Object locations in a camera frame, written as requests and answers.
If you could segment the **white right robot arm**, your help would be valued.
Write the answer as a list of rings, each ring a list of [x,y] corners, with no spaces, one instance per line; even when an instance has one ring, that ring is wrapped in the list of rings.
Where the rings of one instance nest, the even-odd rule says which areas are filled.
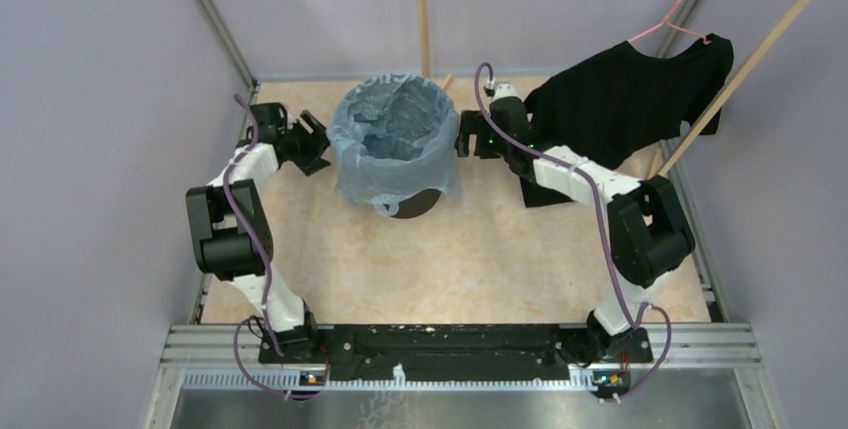
[[[696,247],[672,183],[612,171],[566,146],[544,147],[516,96],[461,112],[455,148],[460,157],[501,159],[523,181],[593,210],[610,289],[587,318],[586,346],[593,358],[614,360],[652,308],[657,286]]]

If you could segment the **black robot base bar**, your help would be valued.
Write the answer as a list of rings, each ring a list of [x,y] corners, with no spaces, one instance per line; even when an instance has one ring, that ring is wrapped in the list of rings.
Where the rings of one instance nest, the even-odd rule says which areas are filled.
[[[400,367],[410,382],[564,380],[578,369],[650,363],[646,329],[608,336],[578,324],[319,326],[283,336],[274,350],[263,338],[263,365],[315,364],[333,382],[389,379]]]

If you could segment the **black trash bin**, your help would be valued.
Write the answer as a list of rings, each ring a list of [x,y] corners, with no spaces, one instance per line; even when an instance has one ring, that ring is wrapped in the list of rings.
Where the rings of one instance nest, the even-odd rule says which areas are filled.
[[[397,210],[391,215],[394,219],[413,219],[429,212],[440,200],[442,192],[437,189],[425,189],[397,204]]]

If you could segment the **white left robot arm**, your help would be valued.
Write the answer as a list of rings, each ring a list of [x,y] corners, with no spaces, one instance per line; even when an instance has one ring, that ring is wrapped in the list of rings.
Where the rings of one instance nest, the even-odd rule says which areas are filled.
[[[254,307],[270,350],[308,362],[321,342],[307,303],[273,264],[274,242],[261,190],[290,162],[305,176],[329,167],[325,126],[309,111],[291,118],[279,103],[244,104],[245,135],[224,169],[185,196],[196,264],[238,289]]]

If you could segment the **blue plastic trash bag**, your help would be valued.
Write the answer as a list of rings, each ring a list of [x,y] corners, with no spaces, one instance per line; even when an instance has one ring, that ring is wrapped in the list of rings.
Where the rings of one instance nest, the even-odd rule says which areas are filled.
[[[452,99],[431,79],[389,73],[359,83],[327,125],[337,195],[387,217],[426,191],[459,195],[458,129]]]

